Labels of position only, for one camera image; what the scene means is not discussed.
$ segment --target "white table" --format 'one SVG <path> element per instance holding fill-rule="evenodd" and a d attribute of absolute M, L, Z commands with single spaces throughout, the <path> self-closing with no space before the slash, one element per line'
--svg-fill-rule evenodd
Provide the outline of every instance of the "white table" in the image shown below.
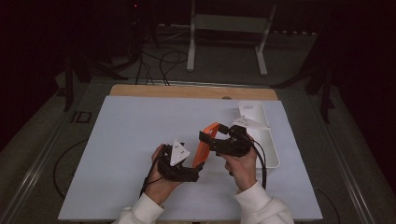
<path fill-rule="evenodd" d="M 107 96 L 59 215 L 60 220 L 113 220 L 138 199 L 150 156 L 177 138 L 192 155 L 198 132 L 212 122 L 231 126 L 239 100 Z M 289 207 L 295 220 L 322 219 L 318 202 L 279 101 L 264 104 L 280 166 L 268 175 L 267 192 Z M 191 166 L 192 156 L 184 165 Z M 184 183 L 165 203 L 160 220 L 224 221 L 240 218 L 236 185 L 210 155 L 196 183 Z"/>

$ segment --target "person's right hand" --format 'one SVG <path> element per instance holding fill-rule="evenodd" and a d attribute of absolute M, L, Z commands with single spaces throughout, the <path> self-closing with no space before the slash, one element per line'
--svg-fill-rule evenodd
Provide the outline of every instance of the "person's right hand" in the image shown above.
<path fill-rule="evenodd" d="M 226 160 L 225 168 L 233 173 L 236 186 L 244 191 L 252 187 L 256 182 L 256 159 L 257 153 L 253 148 L 243 157 L 220 155 Z"/>

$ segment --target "white plastic container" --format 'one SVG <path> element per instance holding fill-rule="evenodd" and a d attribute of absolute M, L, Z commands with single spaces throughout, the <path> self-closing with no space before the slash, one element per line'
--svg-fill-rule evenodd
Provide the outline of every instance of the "white plastic container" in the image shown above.
<path fill-rule="evenodd" d="M 264 106 L 261 102 L 240 102 L 239 103 L 239 112 L 241 117 L 245 117 L 247 119 L 252 119 L 256 122 L 263 124 L 268 129 L 252 129 L 247 128 L 247 133 L 257 141 L 264 150 L 265 160 L 266 160 L 266 168 L 267 171 L 270 172 L 272 169 L 275 169 L 279 166 L 279 157 L 277 156 L 276 147 L 273 142 L 273 137 L 271 135 L 271 127 L 268 124 L 267 117 L 265 115 Z M 262 155 L 261 148 L 256 144 L 256 148 L 259 150 Z M 262 164 L 260 163 L 259 158 L 256 161 L 256 169 L 257 173 L 262 172 Z"/>

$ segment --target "white sweatshirt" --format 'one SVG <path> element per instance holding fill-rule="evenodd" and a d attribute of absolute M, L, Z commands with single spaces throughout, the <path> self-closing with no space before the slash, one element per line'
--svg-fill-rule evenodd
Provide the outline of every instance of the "white sweatshirt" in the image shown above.
<path fill-rule="evenodd" d="M 289 208 L 279 199 L 267 195 L 259 182 L 236 194 L 242 209 L 241 224 L 294 223 Z M 113 224 L 154 224 L 163 208 L 142 194 L 134 207 L 124 208 Z"/>

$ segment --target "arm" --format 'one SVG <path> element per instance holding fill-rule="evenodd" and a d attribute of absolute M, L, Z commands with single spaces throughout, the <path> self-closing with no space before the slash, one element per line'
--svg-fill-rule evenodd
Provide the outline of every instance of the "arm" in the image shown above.
<path fill-rule="evenodd" d="M 163 149 L 160 145 L 151 156 L 154 161 Z M 119 218 L 113 224 L 153 224 L 163 213 L 162 205 L 171 195 L 172 191 L 180 185 L 180 182 L 172 182 L 162 178 L 157 170 L 157 163 L 150 177 L 145 192 L 134 206 L 122 209 Z"/>
<path fill-rule="evenodd" d="M 257 154 L 253 148 L 244 157 L 221 155 L 225 168 L 233 173 L 239 193 L 235 199 L 242 209 L 241 223 L 289 224 L 294 223 L 289 208 L 279 199 L 271 198 L 256 179 Z"/>

